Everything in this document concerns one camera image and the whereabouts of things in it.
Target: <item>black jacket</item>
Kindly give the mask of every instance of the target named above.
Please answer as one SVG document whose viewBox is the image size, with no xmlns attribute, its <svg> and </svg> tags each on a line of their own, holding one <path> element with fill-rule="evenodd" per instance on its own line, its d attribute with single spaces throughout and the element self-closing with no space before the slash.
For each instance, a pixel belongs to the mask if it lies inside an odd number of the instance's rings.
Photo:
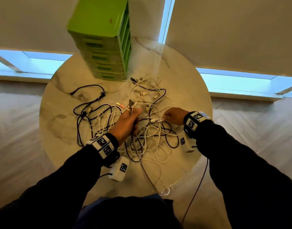
<svg viewBox="0 0 292 229">
<path fill-rule="evenodd" d="M 233 229 L 292 228 L 292 180 L 289 177 L 219 125 L 200 123 L 194 138 L 198 150 L 209 158 L 210 175 L 223 193 Z M 0 228 L 74 227 L 100 170 L 94 148 L 85 146 L 56 172 L 1 208 Z M 161 201 L 116 197 L 104 203 L 93 217 L 96 228 L 179 227 L 173 212 Z"/>
</svg>

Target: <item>wristband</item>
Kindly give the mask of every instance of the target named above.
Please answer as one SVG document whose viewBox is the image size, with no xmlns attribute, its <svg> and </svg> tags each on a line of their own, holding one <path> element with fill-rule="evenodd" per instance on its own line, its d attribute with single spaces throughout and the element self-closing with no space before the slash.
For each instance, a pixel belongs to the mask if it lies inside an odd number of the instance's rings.
<svg viewBox="0 0 292 229">
<path fill-rule="evenodd" d="M 190 138 L 194 138 L 195 131 L 198 127 L 198 124 L 205 120 L 210 120 L 211 118 L 206 115 L 204 112 L 190 112 L 188 113 L 183 120 L 184 123 L 184 131 Z"/>
<path fill-rule="evenodd" d="M 105 135 L 97 134 L 90 139 L 86 145 L 92 145 L 102 158 L 102 164 L 109 167 L 120 157 L 120 154 L 117 151 L 118 142 L 116 145 L 115 140 L 114 136 L 110 133 Z"/>
</svg>

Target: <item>hand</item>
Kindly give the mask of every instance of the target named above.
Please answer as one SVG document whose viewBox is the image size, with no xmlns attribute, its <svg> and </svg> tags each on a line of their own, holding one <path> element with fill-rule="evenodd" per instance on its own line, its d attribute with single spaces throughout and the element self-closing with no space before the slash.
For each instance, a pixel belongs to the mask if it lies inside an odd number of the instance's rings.
<svg viewBox="0 0 292 229">
<path fill-rule="evenodd" d="M 126 141 L 131 132 L 133 132 L 133 134 L 137 134 L 139 115 L 141 112 L 141 108 L 134 108 L 131 115 L 128 110 L 124 111 L 118 118 L 113 128 L 109 130 L 109 133 L 111 133 L 118 140 L 119 146 Z"/>
<path fill-rule="evenodd" d="M 175 125 L 184 125 L 184 117 L 189 113 L 182 108 L 170 108 L 164 112 L 163 119 Z"/>
</svg>

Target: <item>person's right hand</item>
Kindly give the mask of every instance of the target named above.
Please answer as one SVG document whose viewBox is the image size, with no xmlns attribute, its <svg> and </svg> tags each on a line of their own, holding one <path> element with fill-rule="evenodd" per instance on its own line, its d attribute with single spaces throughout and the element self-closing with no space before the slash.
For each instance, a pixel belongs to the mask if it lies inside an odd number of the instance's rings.
<svg viewBox="0 0 292 229">
<path fill-rule="evenodd" d="M 175 125 L 184 125 L 184 117 L 189 113 L 182 108 L 170 108 L 164 112 L 163 119 Z"/>
</svg>

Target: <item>person's left hand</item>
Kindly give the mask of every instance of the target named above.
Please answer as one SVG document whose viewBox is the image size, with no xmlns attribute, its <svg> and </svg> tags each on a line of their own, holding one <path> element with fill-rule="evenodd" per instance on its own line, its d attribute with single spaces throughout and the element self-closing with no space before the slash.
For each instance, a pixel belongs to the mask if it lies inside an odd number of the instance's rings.
<svg viewBox="0 0 292 229">
<path fill-rule="evenodd" d="M 118 140 L 119 146 L 126 141 L 131 132 L 133 132 L 133 134 L 137 133 L 137 128 L 139 126 L 139 115 L 141 112 L 141 108 L 134 108 L 131 115 L 128 110 L 124 111 L 118 118 L 113 128 L 109 130 L 109 133 L 111 133 Z"/>
</svg>

